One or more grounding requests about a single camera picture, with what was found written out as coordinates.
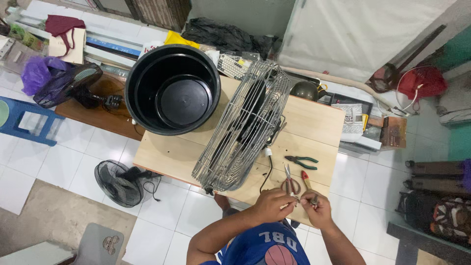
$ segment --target white keyboard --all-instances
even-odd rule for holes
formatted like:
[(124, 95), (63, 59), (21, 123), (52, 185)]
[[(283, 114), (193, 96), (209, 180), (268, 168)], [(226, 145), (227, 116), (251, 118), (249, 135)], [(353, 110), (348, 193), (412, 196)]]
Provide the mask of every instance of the white keyboard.
[(242, 80), (249, 68), (237, 63), (227, 55), (221, 55), (218, 61), (218, 70), (236, 80)]

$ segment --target black plastic tub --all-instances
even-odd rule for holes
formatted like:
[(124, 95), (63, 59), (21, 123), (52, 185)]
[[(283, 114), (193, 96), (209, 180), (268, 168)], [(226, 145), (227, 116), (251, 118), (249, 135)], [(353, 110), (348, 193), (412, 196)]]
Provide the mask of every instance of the black plastic tub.
[(126, 80), (126, 106), (134, 120), (160, 135), (198, 128), (219, 103), (221, 81), (216, 66), (188, 45), (160, 46), (132, 67)]

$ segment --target industrial fan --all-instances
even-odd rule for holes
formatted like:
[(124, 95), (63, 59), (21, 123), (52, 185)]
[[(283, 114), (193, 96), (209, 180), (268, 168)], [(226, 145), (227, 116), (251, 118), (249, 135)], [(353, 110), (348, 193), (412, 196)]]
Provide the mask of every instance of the industrial fan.
[(90, 92), (90, 86), (102, 75), (103, 71), (94, 63), (72, 67), (49, 80), (35, 94), (33, 100), (43, 108), (57, 106), (71, 98), (85, 108), (96, 108), (100, 104), (106, 108), (119, 108), (121, 95), (100, 97)]
[[(141, 185), (139, 179), (151, 179), (160, 176), (149, 170), (141, 172), (136, 166), (128, 168), (123, 163), (115, 160), (102, 161), (95, 167), (95, 179), (101, 190), (116, 204), (126, 208), (138, 205), (144, 197), (143, 185)], [(154, 185), (151, 181), (145, 182), (144, 185), (146, 183)], [(155, 194), (156, 190), (146, 191)]]
[(280, 66), (252, 63), (193, 169), (207, 192), (243, 184), (259, 152), (283, 127), (290, 85)]

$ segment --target hand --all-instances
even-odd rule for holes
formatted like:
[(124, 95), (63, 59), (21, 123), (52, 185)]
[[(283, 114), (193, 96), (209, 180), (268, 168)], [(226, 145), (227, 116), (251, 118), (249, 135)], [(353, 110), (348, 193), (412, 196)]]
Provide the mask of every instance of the hand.
[(273, 223), (282, 220), (293, 212), (298, 199), (286, 195), (286, 191), (280, 188), (263, 190), (254, 206), (247, 210), (253, 215), (257, 224)]
[[(317, 195), (317, 207), (309, 203)], [(320, 230), (328, 230), (335, 227), (331, 216), (330, 202), (326, 196), (315, 190), (308, 190), (300, 200), (302, 207), (308, 213), (309, 221)]]

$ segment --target blue plastic stool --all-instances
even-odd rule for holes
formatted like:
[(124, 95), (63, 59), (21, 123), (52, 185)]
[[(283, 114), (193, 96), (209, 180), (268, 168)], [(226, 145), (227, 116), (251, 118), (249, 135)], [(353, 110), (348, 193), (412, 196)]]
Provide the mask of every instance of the blue plastic stool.
[[(46, 135), (48, 135), (49, 131), (51, 130), (52, 123), (55, 119), (63, 120), (65, 117), (55, 114), (54, 111), (50, 109), (41, 108), (37, 104), (5, 97), (0, 97), (0, 100), (6, 102), (9, 108), (8, 119), (5, 124), (0, 127), (0, 133), (47, 144), (49, 146), (55, 146), (57, 144), (56, 141), (46, 139)], [(26, 111), (48, 117), (46, 123), (41, 129), (41, 133), (38, 136), (31, 134), (29, 130), (18, 127)]]

